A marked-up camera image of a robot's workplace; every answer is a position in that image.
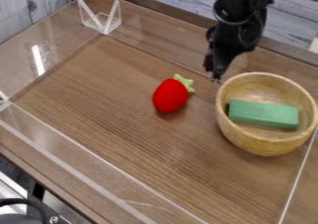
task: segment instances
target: red strawberry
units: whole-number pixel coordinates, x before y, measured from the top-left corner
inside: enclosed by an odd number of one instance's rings
[[[172,79],[166,79],[156,88],[152,95],[152,103],[158,112],[175,112],[185,105],[188,92],[195,90],[191,88],[193,81],[184,79],[179,74]]]

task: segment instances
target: bowl rim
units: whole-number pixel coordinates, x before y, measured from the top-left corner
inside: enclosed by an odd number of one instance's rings
[[[295,134],[293,136],[291,136],[289,138],[263,138],[247,131],[244,131],[229,119],[228,119],[228,116],[225,115],[224,113],[224,110],[221,108],[221,105],[220,105],[220,97],[221,97],[221,94],[223,94],[223,90],[225,87],[228,87],[228,85],[232,83],[232,81],[235,81],[236,79],[241,78],[241,77],[245,77],[245,76],[252,76],[252,75],[263,75],[263,76],[268,76],[268,77],[275,77],[276,79],[280,79],[283,80],[284,82],[289,83],[291,85],[293,85],[307,96],[308,100],[309,100],[309,104],[311,104],[311,107],[312,107],[312,110],[313,110],[313,117],[312,117],[312,121],[311,121],[311,124],[308,126],[308,128],[301,131],[300,133]],[[232,126],[232,128],[236,129],[236,131],[239,131],[243,135],[245,135],[247,137],[249,138],[255,138],[257,140],[261,140],[261,141],[269,141],[269,142],[288,142],[288,141],[293,141],[296,139],[300,139],[300,138],[304,138],[307,135],[309,135],[311,131],[313,130],[313,127],[316,126],[316,117],[318,117],[318,114],[316,114],[316,111],[318,111],[318,106],[316,106],[316,103],[313,101],[313,98],[312,96],[309,95],[308,91],[299,85],[296,84],[291,79],[277,75],[277,74],[273,74],[273,73],[269,73],[269,72],[244,72],[244,73],[240,73],[235,76],[232,76],[224,83],[223,85],[220,86],[220,89],[217,91],[217,95],[216,95],[216,109],[219,111],[219,115],[221,116],[221,118],[225,120],[225,122]]]

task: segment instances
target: green block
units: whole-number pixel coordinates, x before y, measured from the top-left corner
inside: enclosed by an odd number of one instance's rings
[[[299,126],[297,108],[287,105],[229,101],[228,117],[233,122],[295,130]]]

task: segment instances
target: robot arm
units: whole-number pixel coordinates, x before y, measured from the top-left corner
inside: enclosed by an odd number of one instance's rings
[[[209,43],[203,66],[212,72],[212,80],[220,80],[227,68],[243,52],[252,51],[263,33],[267,5],[273,0],[217,0],[213,14],[217,25],[208,29]]]

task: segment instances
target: strawberry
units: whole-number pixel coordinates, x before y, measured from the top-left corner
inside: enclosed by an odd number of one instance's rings
[[[188,100],[188,93],[195,90],[191,87],[193,81],[184,79],[179,74],[166,79],[156,88],[152,95],[152,104],[158,112],[169,113],[183,108]]]

